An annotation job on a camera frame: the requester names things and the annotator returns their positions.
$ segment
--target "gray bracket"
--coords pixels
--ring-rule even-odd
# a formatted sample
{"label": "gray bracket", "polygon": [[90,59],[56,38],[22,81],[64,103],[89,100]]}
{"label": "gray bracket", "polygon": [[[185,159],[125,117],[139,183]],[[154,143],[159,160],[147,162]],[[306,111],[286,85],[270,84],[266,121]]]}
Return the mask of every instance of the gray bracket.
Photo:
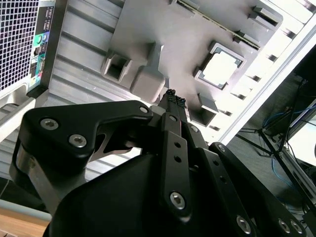
{"label": "gray bracket", "polygon": [[128,73],[132,60],[124,58],[112,50],[109,50],[101,68],[101,75],[120,83]]}
{"label": "gray bracket", "polygon": [[154,43],[146,66],[141,66],[131,86],[131,93],[145,101],[155,102],[165,85],[165,76],[159,72],[160,55],[163,45]]}

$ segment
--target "computer case mesh panel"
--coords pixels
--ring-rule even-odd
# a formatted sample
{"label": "computer case mesh panel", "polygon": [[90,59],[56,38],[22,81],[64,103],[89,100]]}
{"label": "computer case mesh panel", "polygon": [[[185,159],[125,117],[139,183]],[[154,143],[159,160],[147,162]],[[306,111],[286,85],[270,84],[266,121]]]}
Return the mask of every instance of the computer case mesh panel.
{"label": "computer case mesh panel", "polygon": [[29,74],[39,0],[0,1],[0,91]]}

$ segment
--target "metal plate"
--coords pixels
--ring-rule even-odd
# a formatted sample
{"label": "metal plate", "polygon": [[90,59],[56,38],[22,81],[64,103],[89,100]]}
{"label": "metal plate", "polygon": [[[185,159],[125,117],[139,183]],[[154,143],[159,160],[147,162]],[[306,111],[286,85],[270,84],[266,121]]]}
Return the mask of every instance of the metal plate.
{"label": "metal plate", "polygon": [[[195,0],[199,11],[231,31],[242,31],[265,45],[275,31],[265,28],[248,19],[254,6],[264,7],[280,19],[282,17],[263,3],[256,0]],[[233,42],[233,35],[198,14],[169,0],[129,0],[126,1],[114,32],[110,49],[133,60],[129,73],[120,85],[130,88],[140,65],[147,62],[150,43],[164,45],[159,70],[170,78],[170,88],[187,99],[189,109],[199,110],[198,93],[210,95],[213,100],[224,94],[215,86],[205,86],[193,78],[196,67],[200,67],[209,55],[212,41],[219,42],[247,59],[245,65],[232,76],[225,92],[232,90],[238,79],[245,73],[258,52],[249,52]]]}

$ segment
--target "bolt head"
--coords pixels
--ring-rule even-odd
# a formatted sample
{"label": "bolt head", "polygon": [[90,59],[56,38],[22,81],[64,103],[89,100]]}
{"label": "bolt head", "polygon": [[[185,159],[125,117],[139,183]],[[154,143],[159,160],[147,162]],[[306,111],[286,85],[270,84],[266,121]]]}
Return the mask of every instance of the bolt head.
{"label": "bolt head", "polygon": [[46,130],[55,130],[58,128],[58,122],[51,118],[44,118],[40,121],[40,125]]}
{"label": "bolt head", "polygon": [[185,201],[184,198],[181,196],[181,194],[177,193],[177,192],[173,192],[170,195],[170,201],[172,202],[172,204],[179,210],[184,209],[185,207]]}
{"label": "bolt head", "polygon": [[170,118],[172,121],[174,121],[174,122],[177,121],[177,118],[176,118],[175,116],[170,115],[169,118]]}
{"label": "bolt head", "polygon": [[225,151],[226,151],[226,149],[225,149],[225,147],[224,147],[223,145],[218,145],[218,148],[219,148],[222,152],[225,152]]}
{"label": "bolt head", "polygon": [[148,113],[148,109],[146,109],[145,107],[139,107],[139,109],[143,113]]}
{"label": "bolt head", "polygon": [[191,129],[192,129],[194,132],[198,132],[198,128],[195,127],[195,126],[193,126],[193,125],[191,125]]}
{"label": "bolt head", "polygon": [[87,140],[84,136],[79,134],[74,134],[69,137],[69,143],[77,148],[82,148],[87,145]]}
{"label": "bolt head", "polygon": [[251,227],[244,218],[242,218],[241,216],[237,216],[236,221],[238,226],[242,229],[242,231],[244,231],[245,234],[251,234]]}

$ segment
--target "ethernet port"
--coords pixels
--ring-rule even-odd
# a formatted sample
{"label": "ethernet port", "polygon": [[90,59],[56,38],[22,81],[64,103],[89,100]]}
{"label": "ethernet port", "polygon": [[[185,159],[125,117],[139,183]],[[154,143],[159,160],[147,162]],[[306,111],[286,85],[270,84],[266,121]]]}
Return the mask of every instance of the ethernet port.
{"label": "ethernet port", "polygon": [[33,51],[33,56],[36,57],[36,56],[38,56],[39,54],[40,54],[40,47],[37,47],[37,48],[35,48],[34,51]]}

